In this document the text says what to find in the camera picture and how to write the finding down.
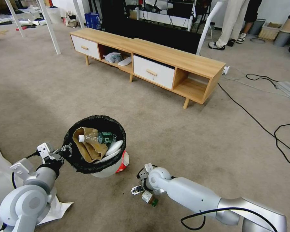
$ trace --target white drawer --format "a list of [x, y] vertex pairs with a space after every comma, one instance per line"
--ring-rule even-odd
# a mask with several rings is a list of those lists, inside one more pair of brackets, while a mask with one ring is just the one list
[[85, 40], [76, 36], [71, 36], [74, 48], [80, 53], [85, 55], [92, 56], [94, 58], [99, 58], [98, 45], [95, 42]]
[[135, 74], [172, 89], [174, 69], [135, 55], [133, 56], [133, 69]]

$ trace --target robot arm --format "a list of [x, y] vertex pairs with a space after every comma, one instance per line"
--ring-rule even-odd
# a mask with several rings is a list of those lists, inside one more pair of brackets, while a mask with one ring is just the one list
[[43, 164], [36, 171], [26, 158], [10, 167], [24, 181], [24, 185], [10, 192], [0, 205], [0, 218], [10, 231], [33, 232], [36, 224], [47, 215], [56, 195], [55, 180], [64, 161], [61, 153], [67, 148], [71, 149], [66, 145], [55, 151], [49, 143], [43, 143], [37, 147]]
[[172, 200], [193, 212], [201, 214], [204, 211], [213, 209], [233, 208], [223, 211], [213, 210], [214, 212], [206, 215], [226, 225], [237, 225], [242, 216], [244, 218], [243, 232], [275, 232], [268, 222], [257, 215], [259, 214], [266, 218], [278, 232], [287, 232], [286, 217], [264, 205], [245, 198], [221, 198], [212, 190], [184, 177], [172, 178], [166, 169], [153, 168], [151, 164], [146, 164], [145, 170], [141, 173], [143, 181], [141, 189], [152, 190], [154, 194], [166, 192]]

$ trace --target brown paper bag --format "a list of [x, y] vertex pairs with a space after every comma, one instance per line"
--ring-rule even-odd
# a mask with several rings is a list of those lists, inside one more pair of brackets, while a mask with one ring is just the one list
[[85, 161], [88, 163], [92, 163], [96, 160], [102, 159], [105, 153], [107, 152], [108, 148], [104, 143], [99, 144], [99, 143], [79, 142], [78, 136], [87, 135], [91, 132], [97, 131], [98, 130], [93, 128], [80, 127], [73, 134], [73, 141], [75, 142], [76, 146], [78, 147], [78, 150], [80, 151]]

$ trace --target wicker basket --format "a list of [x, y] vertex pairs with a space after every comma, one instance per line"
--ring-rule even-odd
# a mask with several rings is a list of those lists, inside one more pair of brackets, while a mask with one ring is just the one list
[[262, 26], [258, 38], [273, 41], [278, 35], [280, 28], [281, 24], [265, 23]]

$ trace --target person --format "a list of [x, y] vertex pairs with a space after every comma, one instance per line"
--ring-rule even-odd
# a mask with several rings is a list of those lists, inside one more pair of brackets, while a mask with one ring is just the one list
[[221, 36], [217, 42], [209, 42], [212, 49], [224, 50], [230, 40], [236, 41], [241, 32], [249, 0], [229, 0], [223, 20]]
[[[262, 0], [250, 0], [249, 1], [246, 15], [244, 18], [245, 26], [244, 26], [244, 29], [243, 29], [241, 35], [239, 36], [239, 38], [236, 41], [237, 44], [242, 44], [245, 41], [248, 31], [250, 30], [250, 28], [252, 27], [254, 22], [257, 20], [258, 9], [259, 9], [259, 6], [261, 5], [261, 2], [262, 2]], [[231, 47], [233, 46], [233, 44], [234, 44], [233, 41], [228, 43], [228, 45], [231, 45]]]

